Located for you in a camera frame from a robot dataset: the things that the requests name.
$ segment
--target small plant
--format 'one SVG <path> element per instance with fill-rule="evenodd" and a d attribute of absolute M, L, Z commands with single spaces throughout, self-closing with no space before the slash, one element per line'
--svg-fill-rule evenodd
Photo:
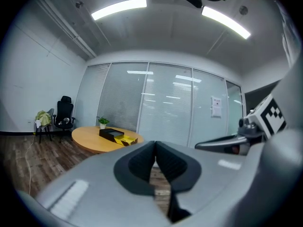
<path fill-rule="evenodd" d="M 98 122 L 100 123 L 100 124 L 108 124 L 109 123 L 109 121 L 106 119 L 106 118 L 103 118 L 103 117 L 97 117 L 98 118 Z"/>

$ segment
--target cable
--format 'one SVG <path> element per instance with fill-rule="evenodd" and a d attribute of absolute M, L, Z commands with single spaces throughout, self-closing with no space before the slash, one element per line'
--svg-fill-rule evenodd
<path fill-rule="evenodd" d="M 30 166 L 29 166 L 29 163 L 27 161 L 27 152 L 28 152 L 29 148 L 33 145 L 34 140 L 35 140 L 35 135 L 33 136 L 33 142 L 32 142 L 32 144 L 27 148 L 27 151 L 25 153 L 25 161 L 27 162 L 27 167 L 28 167 L 28 170 L 29 170 L 29 192 L 28 192 L 29 195 L 30 195 L 30 183 L 32 181 L 32 173 L 30 171 Z"/>

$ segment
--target potted plant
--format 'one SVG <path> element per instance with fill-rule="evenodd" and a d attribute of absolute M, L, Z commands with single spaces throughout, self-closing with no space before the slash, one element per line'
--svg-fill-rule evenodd
<path fill-rule="evenodd" d="M 106 124 L 109 123 L 109 121 L 104 118 L 103 116 L 100 118 L 100 117 L 97 117 L 98 118 L 98 122 L 100 123 L 100 129 L 103 130 L 105 129 L 106 127 Z"/>

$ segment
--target glass wall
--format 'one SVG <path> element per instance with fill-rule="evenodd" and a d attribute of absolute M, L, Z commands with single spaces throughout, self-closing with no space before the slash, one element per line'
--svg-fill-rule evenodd
<path fill-rule="evenodd" d="M 147 64 L 111 64 L 98 109 L 98 116 L 109 120 L 108 126 L 137 130 Z"/>
<path fill-rule="evenodd" d="M 227 96 L 223 78 L 194 70 L 193 119 L 189 146 L 226 135 Z"/>
<path fill-rule="evenodd" d="M 186 146 L 191 116 L 191 70 L 150 64 L 139 134 Z"/>
<path fill-rule="evenodd" d="M 76 128 L 95 125 L 101 92 L 108 69 L 109 64 L 86 68 L 75 104 Z"/>
<path fill-rule="evenodd" d="M 88 67 L 75 107 L 76 127 L 99 125 L 139 133 L 145 140 L 193 148 L 231 135 L 242 115 L 239 86 L 187 67 L 121 62 Z"/>
<path fill-rule="evenodd" d="M 243 117 L 241 88 L 230 82 L 226 82 L 228 93 L 228 135 L 238 132 L 239 119 Z"/>

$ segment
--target black box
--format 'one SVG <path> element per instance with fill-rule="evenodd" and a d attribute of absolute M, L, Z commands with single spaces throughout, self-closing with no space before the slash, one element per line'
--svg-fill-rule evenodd
<path fill-rule="evenodd" d="M 114 129 L 104 129 L 104 130 L 99 130 L 99 136 L 110 140 L 112 142 L 116 142 L 115 137 L 119 135 L 124 135 L 124 132 L 121 131 L 116 131 Z"/>

